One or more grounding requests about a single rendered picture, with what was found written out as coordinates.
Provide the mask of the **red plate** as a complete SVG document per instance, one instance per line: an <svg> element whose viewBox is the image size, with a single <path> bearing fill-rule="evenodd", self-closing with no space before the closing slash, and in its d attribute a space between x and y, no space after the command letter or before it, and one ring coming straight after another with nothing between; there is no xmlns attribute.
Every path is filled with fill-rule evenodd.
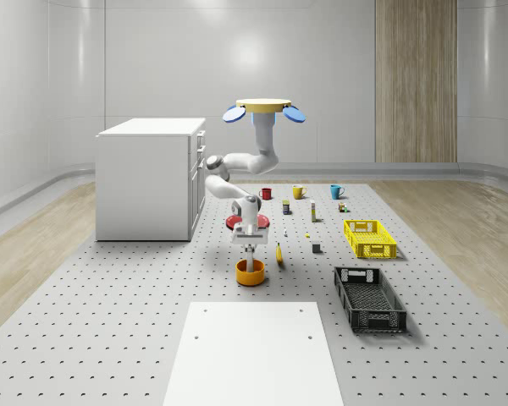
<svg viewBox="0 0 508 406"><path fill-rule="evenodd" d="M229 230L234 230L235 225L240 222L242 222L242 218L240 216L232 215L226 219L225 224ZM261 214L257 215L257 226L259 228L268 228L269 225L270 221L268 220L267 217Z"/></svg>

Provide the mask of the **yellow bowl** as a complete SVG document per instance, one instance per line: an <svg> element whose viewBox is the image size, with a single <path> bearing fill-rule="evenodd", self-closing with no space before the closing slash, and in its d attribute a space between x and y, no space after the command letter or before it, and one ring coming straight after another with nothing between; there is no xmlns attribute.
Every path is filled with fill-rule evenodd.
<svg viewBox="0 0 508 406"><path fill-rule="evenodd" d="M265 280L264 263L253 260L253 272L246 270L247 260L238 261L235 265L236 281L244 286L257 286Z"/></svg>

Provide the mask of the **white board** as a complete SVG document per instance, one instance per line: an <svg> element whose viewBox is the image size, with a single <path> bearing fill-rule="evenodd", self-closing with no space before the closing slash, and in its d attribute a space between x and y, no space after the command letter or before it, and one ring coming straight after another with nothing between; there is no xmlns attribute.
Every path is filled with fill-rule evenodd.
<svg viewBox="0 0 508 406"><path fill-rule="evenodd" d="M163 406L343 406L317 304L191 303Z"/></svg>

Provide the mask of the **dark grey basket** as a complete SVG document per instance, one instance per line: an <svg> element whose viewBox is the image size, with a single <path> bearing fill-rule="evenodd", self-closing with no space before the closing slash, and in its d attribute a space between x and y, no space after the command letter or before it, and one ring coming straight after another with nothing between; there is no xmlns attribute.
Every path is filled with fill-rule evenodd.
<svg viewBox="0 0 508 406"><path fill-rule="evenodd" d="M334 285L354 331L406 330L406 308L378 268L335 266Z"/></svg>

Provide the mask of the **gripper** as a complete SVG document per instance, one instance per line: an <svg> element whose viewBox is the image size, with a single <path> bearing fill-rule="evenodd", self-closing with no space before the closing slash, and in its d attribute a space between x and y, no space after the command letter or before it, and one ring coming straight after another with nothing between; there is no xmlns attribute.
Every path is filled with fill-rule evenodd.
<svg viewBox="0 0 508 406"><path fill-rule="evenodd" d="M254 251L257 245L268 243L268 228L254 228L238 222L234 226L231 242L246 250Z"/></svg>

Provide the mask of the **white cabinet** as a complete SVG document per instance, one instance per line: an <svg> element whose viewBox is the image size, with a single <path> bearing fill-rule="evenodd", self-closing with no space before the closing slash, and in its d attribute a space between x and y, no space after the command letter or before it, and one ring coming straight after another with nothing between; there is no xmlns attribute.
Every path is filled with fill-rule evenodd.
<svg viewBox="0 0 508 406"><path fill-rule="evenodd" d="M96 238L191 239L204 203L204 118L132 118L96 137Z"/></svg>

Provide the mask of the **yellow basket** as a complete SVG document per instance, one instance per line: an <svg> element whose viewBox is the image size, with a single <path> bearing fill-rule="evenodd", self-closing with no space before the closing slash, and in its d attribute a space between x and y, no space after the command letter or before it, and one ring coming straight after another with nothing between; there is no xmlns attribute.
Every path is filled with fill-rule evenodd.
<svg viewBox="0 0 508 406"><path fill-rule="evenodd" d="M344 220L344 234L358 258L395 258L397 243L378 220Z"/></svg>

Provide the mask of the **drone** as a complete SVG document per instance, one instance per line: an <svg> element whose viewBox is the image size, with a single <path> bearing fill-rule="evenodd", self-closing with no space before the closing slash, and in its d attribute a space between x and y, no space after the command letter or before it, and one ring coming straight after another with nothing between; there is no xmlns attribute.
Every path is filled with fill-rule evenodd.
<svg viewBox="0 0 508 406"><path fill-rule="evenodd" d="M289 120L303 123L305 115L290 100L274 98L239 99L234 107L230 107L223 115L226 123L240 120L246 113L283 113Z"/></svg>

